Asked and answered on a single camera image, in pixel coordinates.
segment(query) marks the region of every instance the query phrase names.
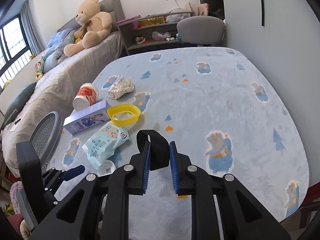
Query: gray curtain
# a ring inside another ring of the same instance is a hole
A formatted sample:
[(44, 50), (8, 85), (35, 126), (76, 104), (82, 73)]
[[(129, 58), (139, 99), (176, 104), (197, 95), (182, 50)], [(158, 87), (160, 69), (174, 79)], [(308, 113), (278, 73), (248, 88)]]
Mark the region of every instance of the gray curtain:
[(43, 49), (41, 48), (41, 46), (37, 40), (37, 37), (35, 35), (35, 32), (33, 30), (32, 24), (31, 24), (32, 15), (31, 15), (28, 0), (22, 5), (21, 10), (20, 10), (20, 15), (21, 15), (23, 29), (26, 33), (30, 49), (34, 54), (38, 55), (40, 52), (43, 51)]

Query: green pillow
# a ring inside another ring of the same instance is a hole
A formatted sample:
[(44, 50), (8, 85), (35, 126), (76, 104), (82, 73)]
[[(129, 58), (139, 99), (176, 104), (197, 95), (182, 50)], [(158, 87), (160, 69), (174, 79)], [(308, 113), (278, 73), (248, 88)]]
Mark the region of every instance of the green pillow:
[(33, 91), (36, 88), (36, 84), (37, 82), (27, 85), (24, 89), (22, 89), (20, 94), (17, 95), (14, 101), (9, 105), (4, 115), (4, 122), (1, 126), (1, 130), (3, 130), (6, 127), (6, 125), (12, 123), (14, 119), (16, 119), (17, 115), (21, 112), (21, 110), (33, 94)]

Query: gray headboard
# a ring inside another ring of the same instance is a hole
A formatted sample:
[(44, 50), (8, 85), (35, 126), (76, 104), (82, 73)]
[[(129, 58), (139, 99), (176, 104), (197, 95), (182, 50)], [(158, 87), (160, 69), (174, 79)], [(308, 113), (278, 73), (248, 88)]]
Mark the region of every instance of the gray headboard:
[[(120, 0), (103, 0), (99, 2), (100, 8), (102, 12), (108, 12), (112, 17), (112, 32), (117, 31), (116, 22), (124, 20), (124, 13), (122, 10)], [(81, 26), (76, 22), (76, 18), (68, 21), (65, 25), (63, 25), (57, 32), (63, 31), (65, 29), (72, 28), (74, 30), (79, 29)]]

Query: red and white paper cup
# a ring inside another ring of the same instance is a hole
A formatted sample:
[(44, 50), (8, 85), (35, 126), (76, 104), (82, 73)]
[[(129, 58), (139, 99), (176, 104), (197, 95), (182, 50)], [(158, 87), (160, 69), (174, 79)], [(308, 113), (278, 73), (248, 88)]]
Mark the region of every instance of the red and white paper cup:
[(79, 112), (89, 106), (92, 106), (98, 97), (99, 91), (95, 85), (92, 85), (91, 83), (83, 84), (75, 99), (73, 99), (73, 108)]

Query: crumpled paper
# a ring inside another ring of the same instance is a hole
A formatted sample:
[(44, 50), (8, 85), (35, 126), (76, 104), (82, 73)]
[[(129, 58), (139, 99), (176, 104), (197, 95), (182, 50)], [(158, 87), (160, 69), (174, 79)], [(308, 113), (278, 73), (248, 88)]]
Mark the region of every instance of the crumpled paper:
[(134, 85), (130, 79), (124, 79), (122, 76), (117, 83), (114, 83), (108, 91), (108, 97), (118, 99), (125, 93), (130, 93), (134, 90)]

